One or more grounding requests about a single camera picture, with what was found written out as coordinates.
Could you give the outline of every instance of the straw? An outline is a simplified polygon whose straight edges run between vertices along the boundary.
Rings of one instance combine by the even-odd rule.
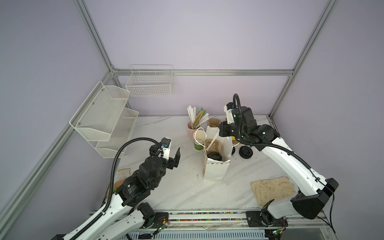
[[[201,124],[206,122],[209,117],[208,113],[206,113],[206,110],[203,108],[200,108],[200,111],[196,115],[196,107],[188,106],[187,112],[189,116],[189,121],[191,122],[191,129],[197,129],[200,127]]]

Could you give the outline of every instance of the beige glove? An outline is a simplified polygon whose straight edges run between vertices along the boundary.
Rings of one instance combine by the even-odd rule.
[[[124,183],[124,180],[128,178],[131,175],[131,169],[130,168],[123,168],[118,170],[115,173],[115,179],[114,179],[114,184],[113,184],[113,192],[116,191],[118,187],[120,187],[121,184]],[[107,188],[107,198],[108,199],[109,195],[109,187]]]
[[[285,176],[251,182],[251,188],[261,207],[272,199],[289,197],[296,192],[294,184],[289,182],[289,177]]]

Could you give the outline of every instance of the paper cup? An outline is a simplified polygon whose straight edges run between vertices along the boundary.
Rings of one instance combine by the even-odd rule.
[[[208,126],[210,127],[218,127],[220,123],[221,123],[221,120],[217,118],[211,118],[208,120]]]
[[[211,147],[208,149],[209,145],[211,144],[212,139],[208,139],[205,141],[205,149],[207,151],[207,154],[210,152],[218,152],[221,154],[221,142],[218,140],[215,140]]]
[[[200,130],[200,128],[197,129],[193,133],[193,142],[194,142],[194,146],[195,146],[196,150],[198,150],[198,151],[203,150],[204,142],[205,142],[205,136],[206,136],[205,131],[204,130]]]
[[[188,137],[190,139],[193,139],[193,133],[196,131],[196,129],[191,129],[191,122],[189,121],[187,124],[187,131],[188,131]]]

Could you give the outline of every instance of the black cup lid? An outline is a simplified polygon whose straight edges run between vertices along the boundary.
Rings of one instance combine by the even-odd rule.
[[[218,152],[210,152],[207,157],[216,161],[221,161],[223,159]]]
[[[239,154],[240,154],[240,157],[242,158],[245,158],[245,159],[249,159],[252,157],[253,155],[253,151],[250,147],[248,146],[242,146],[240,149],[239,149]]]

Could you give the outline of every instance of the pink cup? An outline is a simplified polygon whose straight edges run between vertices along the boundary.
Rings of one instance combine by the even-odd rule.
[[[196,129],[191,129],[191,122],[189,121],[187,124],[187,131],[188,131],[188,137],[190,139],[193,139],[193,133],[196,131]]]

